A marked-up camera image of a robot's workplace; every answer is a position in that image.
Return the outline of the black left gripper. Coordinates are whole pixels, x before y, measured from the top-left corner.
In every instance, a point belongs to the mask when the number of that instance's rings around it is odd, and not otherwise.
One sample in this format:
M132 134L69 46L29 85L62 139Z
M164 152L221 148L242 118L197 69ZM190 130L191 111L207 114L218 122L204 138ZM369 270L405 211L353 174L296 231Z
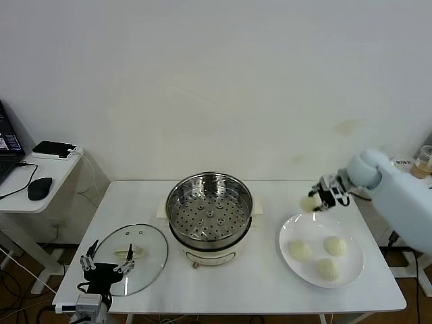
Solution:
M111 286L123 279L122 273L129 273L135 266L132 244L129 245L126 261L121 265L112 263L94 263L93 257L98 240L91 245L85 255L80 256L80 264L84 270L84 279L88 282L87 293L108 294Z

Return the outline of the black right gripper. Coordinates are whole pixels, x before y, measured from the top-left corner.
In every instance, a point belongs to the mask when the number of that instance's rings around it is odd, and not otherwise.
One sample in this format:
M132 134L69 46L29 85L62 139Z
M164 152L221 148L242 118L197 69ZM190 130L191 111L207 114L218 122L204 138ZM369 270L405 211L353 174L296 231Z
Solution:
M308 197L318 195L320 201L314 202L313 211L326 211L336 205L347 207L350 205L348 190L345 188L342 177L337 174L325 174L320 178L320 182L312 186Z

